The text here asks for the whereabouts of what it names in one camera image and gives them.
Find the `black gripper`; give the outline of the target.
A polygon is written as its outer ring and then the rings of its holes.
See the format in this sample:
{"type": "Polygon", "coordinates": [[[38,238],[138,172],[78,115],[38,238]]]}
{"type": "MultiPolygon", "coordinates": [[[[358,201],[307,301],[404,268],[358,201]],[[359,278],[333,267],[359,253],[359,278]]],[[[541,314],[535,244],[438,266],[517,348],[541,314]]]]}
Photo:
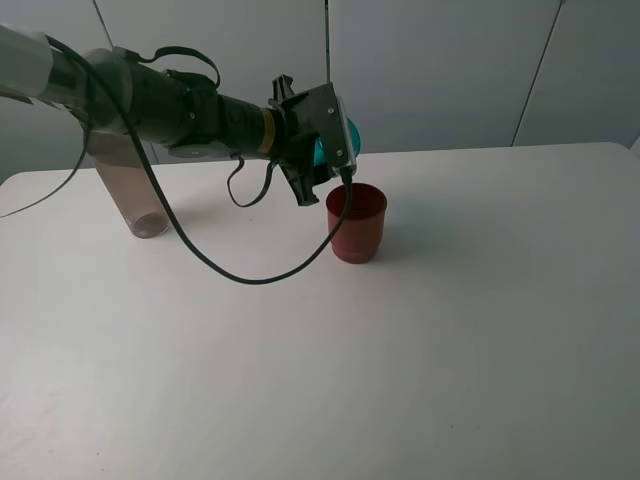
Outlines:
{"type": "Polygon", "coordinates": [[[274,153],[297,205],[307,207],[319,202],[313,192],[315,186],[338,177],[331,174],[326,164],[313,165],[314,144],[327,105],[324,87],[331,82],[296,93],[292,89],[293,81],[286,74],[272,81],[270,106],[282,119],[281,139],[274,153]]]}

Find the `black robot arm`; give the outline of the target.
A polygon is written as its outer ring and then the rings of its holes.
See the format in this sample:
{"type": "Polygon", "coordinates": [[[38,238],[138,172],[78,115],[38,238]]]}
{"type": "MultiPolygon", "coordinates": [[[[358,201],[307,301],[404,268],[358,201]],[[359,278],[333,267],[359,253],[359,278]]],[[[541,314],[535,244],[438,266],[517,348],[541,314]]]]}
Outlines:
{"type": "Polygon", "coordinates": [[[315,186],[355,170],[348,121],[332,84],[301,93],[287,75],[261,107],[219,93],[198,73],[153,70],[123,49],[81,56],[37,31],[1,28],[1,93],[68,108],[97,131],[158,144],[177,157],[263,158],[281,168],[300,206],[315,186]]]}

